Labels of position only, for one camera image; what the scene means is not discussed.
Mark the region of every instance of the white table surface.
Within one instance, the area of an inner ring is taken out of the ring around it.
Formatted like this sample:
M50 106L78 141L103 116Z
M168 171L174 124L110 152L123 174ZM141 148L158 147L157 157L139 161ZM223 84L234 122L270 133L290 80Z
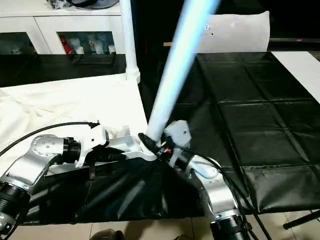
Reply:
M307 51L273 51L272 54L320 103L320 61Z

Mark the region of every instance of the black tablecloth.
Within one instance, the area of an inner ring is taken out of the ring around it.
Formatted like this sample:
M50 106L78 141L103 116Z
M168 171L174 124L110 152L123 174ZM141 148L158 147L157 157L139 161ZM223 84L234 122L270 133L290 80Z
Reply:
M124 72L124 56L111 64L99 58L0 56L0 85ZM146 58L139 66L147 118L165 60ZM188 121L192 149L215 158L238 183L252 203L248 213L320 207L320 106L271 53L199 54L170 121L179 119ZM97 167L94 180L88 171L46 177L25 223L202 215L197 192L164 162L110 163Z

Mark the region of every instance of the white cabinet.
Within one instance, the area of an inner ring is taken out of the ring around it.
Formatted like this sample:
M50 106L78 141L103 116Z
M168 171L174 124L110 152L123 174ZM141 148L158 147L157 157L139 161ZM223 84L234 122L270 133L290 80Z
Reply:
M34 19L52 54L66 53L61 37L66 38L72 48L74 48L72 39L77 41L77 45L83 47L85 53L96 53L95 42L103 44L104 53L109 52L108 46L112 45L117 54L125 53L120 15L36 16Z
M14 38L21 39L24 45L31 42L38 54L77 53L75 48L82 49L84 54L125 53L120 3L87 10L52 9L46 0L0 0L0 54L2 43ZM13 44L4 47L4 51L10 48L18 47ZM25 48L21 53L31 52L29 46Z
M0 17L0 54L21 54L23 51L51 53L32 16Z

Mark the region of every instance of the floor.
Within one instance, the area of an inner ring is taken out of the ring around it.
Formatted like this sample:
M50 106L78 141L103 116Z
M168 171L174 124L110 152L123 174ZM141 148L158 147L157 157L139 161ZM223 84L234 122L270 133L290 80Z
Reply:
M309 211L270 213L263 214L260 218L273 240L316 240L320 236L320 222L317 220L289 230L282 227L284 223L309 213ZM259 240L265 240L266 238L255 218L251 215L247 217ZM213 240L204 217L76 225L19 226L10 239L88 240L96 232L105 229L123 231L125 240L173 240L180 235L187 235L195 240Z

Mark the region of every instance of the shelf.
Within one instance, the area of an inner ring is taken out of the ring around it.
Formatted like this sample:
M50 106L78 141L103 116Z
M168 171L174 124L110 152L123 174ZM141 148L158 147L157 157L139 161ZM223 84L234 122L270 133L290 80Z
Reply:
M38 16L120 16L119 2L107 9L85 10L74 6L64 9L52 9L46 0L0 0L0 18L2 17L38 17Z

